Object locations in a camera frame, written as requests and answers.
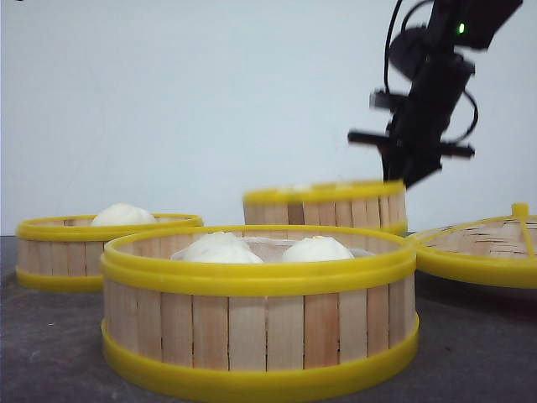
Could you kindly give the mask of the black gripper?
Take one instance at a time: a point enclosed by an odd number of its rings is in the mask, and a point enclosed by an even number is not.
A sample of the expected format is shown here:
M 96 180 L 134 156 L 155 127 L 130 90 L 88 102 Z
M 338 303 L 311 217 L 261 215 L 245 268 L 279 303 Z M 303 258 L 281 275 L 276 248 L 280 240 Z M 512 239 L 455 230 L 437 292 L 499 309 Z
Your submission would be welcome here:
M 385 181 L 402 181 L 406 188 L 441 169 L 443 156 L 471 158 L 475 150 L 456 140 L 443 142 L 451 115 L 475 73 L 475 65 L 460 55 L 434 55 L 425 59 L 412 80 L 409 94 L 386 95 L 393 119 L 386 134 L 351 130 L 350 144 L 378 148 Z

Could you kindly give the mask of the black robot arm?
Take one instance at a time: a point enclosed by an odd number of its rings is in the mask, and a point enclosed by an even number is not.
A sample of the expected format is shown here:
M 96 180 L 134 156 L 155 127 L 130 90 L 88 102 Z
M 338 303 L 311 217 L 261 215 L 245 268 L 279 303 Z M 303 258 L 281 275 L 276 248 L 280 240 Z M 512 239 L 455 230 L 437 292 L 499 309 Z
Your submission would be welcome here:
M 464 145 L 479 119 L 478 105 L 467 90 L 475 65 L 458 47 L 487 50 L 494 35 L 521 7 L 513 1 L 434 1 L 427 24 L 410 27 L 402 21 L 398 34 L 387 31 L 383 67 L 394 67 L 411 87 L 396 93 L 385 82 L 369 104 L 390 111 L 383 134 L 353 129 L 351 144 L 377 148 L 384 181 L 411 187 L 441 170 L 444 156 L 470 159 L 475 150 Z

